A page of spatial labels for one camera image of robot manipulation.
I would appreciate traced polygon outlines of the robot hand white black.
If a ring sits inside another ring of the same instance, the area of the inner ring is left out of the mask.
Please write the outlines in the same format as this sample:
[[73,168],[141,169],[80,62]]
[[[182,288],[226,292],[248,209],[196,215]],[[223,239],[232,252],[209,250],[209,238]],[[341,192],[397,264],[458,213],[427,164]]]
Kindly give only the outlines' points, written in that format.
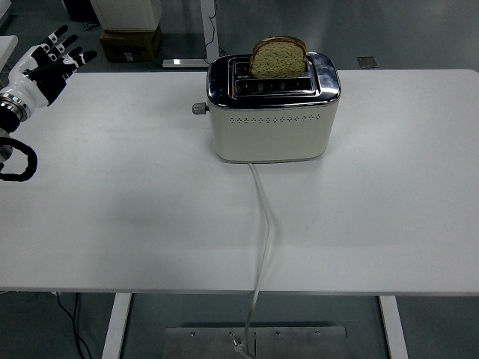
[[78,36],[67,32],[68,26],[62,25],[20,58],[8,75],[7,86],[1,89],[2,106],[27,117],[33,110],[53,104],[69,77],[97,57],[94,50],[75,46]]

